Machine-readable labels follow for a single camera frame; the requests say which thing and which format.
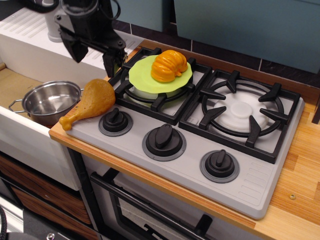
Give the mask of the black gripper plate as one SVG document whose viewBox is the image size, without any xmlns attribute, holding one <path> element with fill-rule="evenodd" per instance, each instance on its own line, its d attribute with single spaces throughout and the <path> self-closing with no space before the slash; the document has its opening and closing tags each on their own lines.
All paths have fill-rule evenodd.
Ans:
<svg viewBox="0 0 320 240">
<path fill-rule="evenodd" d="M 112 21 L 107 17 L 60 14 L 54 20 L 59 25 L 65 48 L 77 63 L 83 60 L 88 48 L 91 48 L 103 53 L 103 64 L 108 77 L 114 77 L 122 68 L 126 42 L 115 32 Z"/>
</svg>

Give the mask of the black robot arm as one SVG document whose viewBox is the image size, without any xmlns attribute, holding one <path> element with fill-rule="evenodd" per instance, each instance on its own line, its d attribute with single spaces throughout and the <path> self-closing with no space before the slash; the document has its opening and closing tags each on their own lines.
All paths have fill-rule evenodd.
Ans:
<svg viewBox="0 0 320 240">
<path fill-rule="evenodd" d="M 109 0 L 54 0 L 49 6 L 41 6 L 30 0 L 22 0 L 21 3 L 42 14 L 62 8 L 62 13 L 56 13 L 53 20 L 59 26 L 65 48 L 77 63 L 91 48 L 102 53 L 104 68 L 110 78 L 122 68 L 127 58 L 126 42 L 112 26 L 113 20 L 121 13 L 120 6 L 116 15 L 113 15 Z"/>
</svg>

